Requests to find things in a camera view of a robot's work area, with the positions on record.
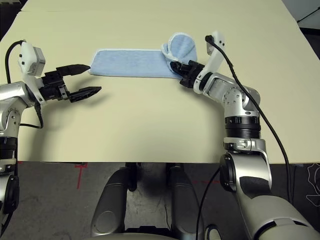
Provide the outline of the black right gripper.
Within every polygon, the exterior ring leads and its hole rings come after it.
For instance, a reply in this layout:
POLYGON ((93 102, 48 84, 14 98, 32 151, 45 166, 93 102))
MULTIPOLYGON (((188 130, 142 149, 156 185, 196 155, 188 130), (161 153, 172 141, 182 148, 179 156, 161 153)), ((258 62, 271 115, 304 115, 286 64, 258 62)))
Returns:
POLYGON ((185 88, 192 88, 199 73, 205 66, 196 61, 190 60, 188 64, 179 61, 171 61, 170 68, 178 74, 182 80, 180 84, 185 88))

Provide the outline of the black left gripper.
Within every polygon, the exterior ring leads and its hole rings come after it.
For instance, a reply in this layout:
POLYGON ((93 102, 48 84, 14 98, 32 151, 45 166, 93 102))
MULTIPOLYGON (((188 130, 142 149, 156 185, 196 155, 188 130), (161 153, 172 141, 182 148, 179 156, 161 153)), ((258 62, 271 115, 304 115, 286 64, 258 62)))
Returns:
POLYGON ((89 86, 81 88, 76 92, 68 93, 63 76, 74 76, 88 71, 91 67, 85 64, 71 64, 57 67, 55 71, 46 72, 41 78, 43 86, 39 92, 46 101, 48 100, 68 100, 71 103, 82 101, 97 94, 101 86, 89 86))

